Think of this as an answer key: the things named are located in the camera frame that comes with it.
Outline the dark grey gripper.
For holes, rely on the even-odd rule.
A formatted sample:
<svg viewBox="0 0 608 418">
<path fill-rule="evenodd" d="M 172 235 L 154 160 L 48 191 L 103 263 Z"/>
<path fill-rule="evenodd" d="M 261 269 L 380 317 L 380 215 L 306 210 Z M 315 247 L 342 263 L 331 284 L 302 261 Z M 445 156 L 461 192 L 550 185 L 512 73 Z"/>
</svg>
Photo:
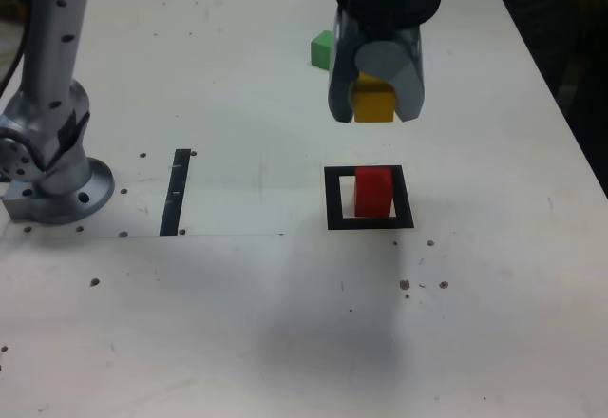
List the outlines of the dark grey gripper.
<svg viewBox="0 0 608 418">
<path fill-rule="evenodd" d="M 351 86 L 357 69 L 357 92 L 390 95 L 394 112 L 403 123 L 419 117 L 425 99 L 419 25 L 365 25 L 339 7 L 333 28 L 328 91 L 329 109 L 339 123 L 353 119 Z"/>
</svg>

